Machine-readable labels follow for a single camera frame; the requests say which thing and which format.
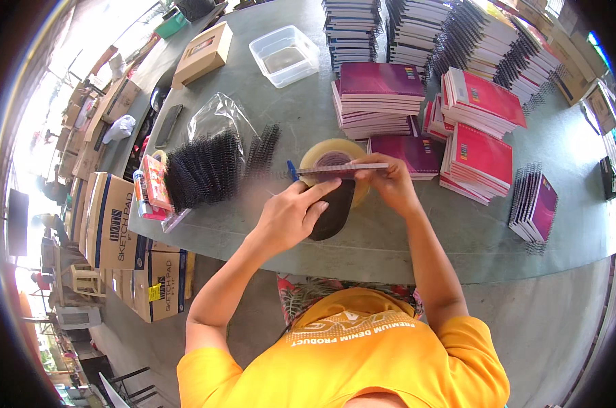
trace yellow label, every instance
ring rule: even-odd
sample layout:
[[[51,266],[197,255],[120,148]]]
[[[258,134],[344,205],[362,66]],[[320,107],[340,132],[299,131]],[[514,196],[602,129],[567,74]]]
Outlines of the yellow label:
[[[149,288],[149,302],[160,299],[160,283]]]

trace sketch pad box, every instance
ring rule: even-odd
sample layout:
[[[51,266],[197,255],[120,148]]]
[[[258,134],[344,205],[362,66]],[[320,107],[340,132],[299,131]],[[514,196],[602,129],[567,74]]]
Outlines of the sketch pad box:
[[[226,64],[233,32],[226,21],[200,33],[189,42],[172,79],[174,89],[182,89],[198,77]]]

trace concrete floor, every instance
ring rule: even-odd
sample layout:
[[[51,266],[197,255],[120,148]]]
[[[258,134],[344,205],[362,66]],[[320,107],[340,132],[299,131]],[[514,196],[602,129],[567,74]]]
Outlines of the concrete floor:
[[[197,256],[194,289],[222,261]],[[486,322],[510,379],[510,408],[559,404],[581,370],[598,327],[609,280],[610,258],[543,277],[463,287],[471,315]],[[143,366],[150,371],[126,381],[130,392],[156,385],[159,396],[141,408],[179,406],[176,364],[183,355],[180,314],[152,324],[142,321],[112,292],[103,324],[90,330],[116,375]],[[275,274],[255,274],[231,321],[228,343],[242,367],[284,330]]]

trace stack of notebooks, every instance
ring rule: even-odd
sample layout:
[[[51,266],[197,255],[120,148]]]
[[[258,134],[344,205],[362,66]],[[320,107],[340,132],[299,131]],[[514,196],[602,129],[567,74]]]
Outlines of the stack of notebooks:
[[[494,82],[511,90],[521,104],[554,86],[554,74],[563,69],[544,36],[527,22],[510,16],[518,38],[500,61]]]
[[[446,139],[453,135],[454,128],[454,125],[446,123],[446,118],[442,113],[442,94],[438,93],[434,101],[426,103],[421,133],[429,134],[435,140],[446,143]]]
[[[516,29],[494,4],[453,0],[426,72],[439,78],[449,67],[455,67],[492,80],[516,39]]]
[[[349,138],[416,132],[409,117],[419,114],[425,91],[415,66],[344,63],[332,86],[337,121]]]
[[[439,185],[481,204],[505,197],[512,185],[512,147],[457,123],[446,141]]]
[[[440,0],[387,0],[387,62],[411,64],[420,72],[450,7]]]
[[[509,227],[528,242],[548,241],[557,211],[557,193],[541,165],[517,171]]]
[[[405,162],[412,180],[431,180],[439,174],[444,147],[442,143],[418,135],[417,126],[413,136],[373,136],[367,143],[367,152],[382,153]]]
[[[442,77],[444,122],[463,122],[502,139],[516,127],[527,127],[519,98],[500,85],[456,68]]]
[[[323,0],[321,5],[326,12],[323,30],[333,71],[340,72],[345,62],[375,61],[380,0]]]

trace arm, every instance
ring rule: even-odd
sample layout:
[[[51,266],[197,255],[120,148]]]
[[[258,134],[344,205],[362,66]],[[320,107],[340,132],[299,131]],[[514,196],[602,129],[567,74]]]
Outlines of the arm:
[[[402,216],[408,228],[414,281],[426,309],[428,324],[435,334],[451,317],[468,316],[467,303],[455,270],[437,240],[405,163],[374,153],[354,163],[388,163],[383,171],[360,170],[355,178],[369,182],[387,205]]]
[[[258,225],[192,302],[186,322],[186,353],[201,347],[216,347],[228,353],[226,326],[249,279],[267,260],[312,233],[328,207],[320,199],[339,185],[337,179],[306,190],[303,182],[296,182],[267,201]]]

